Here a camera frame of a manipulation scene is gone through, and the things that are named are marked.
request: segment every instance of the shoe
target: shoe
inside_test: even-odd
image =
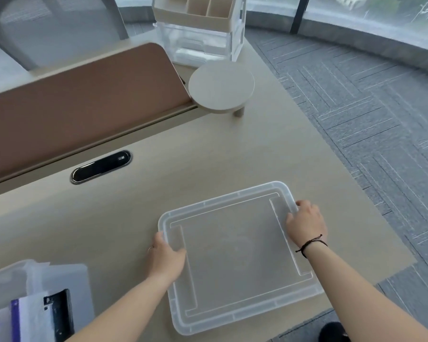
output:
[[[320,330],[319,342],[350,342],[350,338],[340,322],[331,322]]]

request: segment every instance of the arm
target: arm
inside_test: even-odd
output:
[[[287,218],[287,232],[298,247],[327,228],[319,208],[297,201],[298,212]],[[319,278],[349,338],[354,342],[428,342],[428,330],[377,291],[336,253],[312,242],[304,255]]]
[[[181,274],[186,251],[175,252],[162,239],[154,237],[149,250],[148,277],[92,323],[68,339],[68,342],[135,342],[146,327],[168,287]]]

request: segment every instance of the wooden desk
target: wooden desk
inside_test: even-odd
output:
[[[0,184],[9,190],[0,195],[0,268],[25,258],[85,263],[98,314],[143,279],[162,213],[273,180],[320,205],[330,246],[370,282],[411,265],[411,253],[247,42],[239,62],[256,81],[243,118],[195,109]],[[133,153],[130,165],[69,182],[75,167],[116,149]],[[165,297],[141,340],[264,342],[329,307],[319,295],[183,337]]]

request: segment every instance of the black string bracelet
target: black string bracelet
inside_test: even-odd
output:
[[[320,236],[317,236],[317,237],[315,237],[315,238],[313,238],[313,239],[309,240],[309,241],[308,241],[308,242],[306,242],[303,246],[301,246],[301,248],[300,248],[298,251],[296,251],[296,253],[301,252],[302,256],[303,256],[304,258],[306,258],[306,256],[304,255],[303,251],[304,251],[304,249],[305,249],[306,247],[308,247],[308,245],[309,245],[311,242],[314,242],[314,241],[320,241],[320,242],[321,242],[321,243],[323,243],[326,247],[328,247],[328,245],[325,243],[325,241],[320,240],[320,238],[321,238],[321,237],[322,237],[322,234],[320,234]]]

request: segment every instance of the round side table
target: round side table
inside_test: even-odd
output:
[[[215,114],[233,113],[240,118],[254,87],[254,76],[242,64],[214,61],[194,71],[188,93],[200,108]]]

